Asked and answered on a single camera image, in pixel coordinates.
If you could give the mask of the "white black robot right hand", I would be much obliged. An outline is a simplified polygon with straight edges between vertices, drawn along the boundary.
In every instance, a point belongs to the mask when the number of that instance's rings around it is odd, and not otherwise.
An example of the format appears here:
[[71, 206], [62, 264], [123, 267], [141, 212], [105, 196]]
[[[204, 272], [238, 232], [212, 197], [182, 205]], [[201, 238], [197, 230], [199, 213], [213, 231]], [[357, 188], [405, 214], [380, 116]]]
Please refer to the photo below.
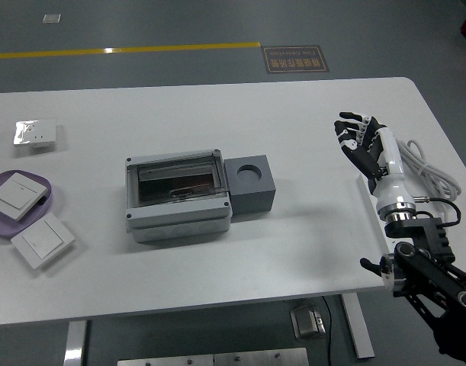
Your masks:
[[392, 131], [371, 115], [341, 112], [339, 117], [334, 123], [339, 146], [367, 178], [380, 219], [386, 223], [413, 219], [416, 204], [404, 184], [403, 163]]

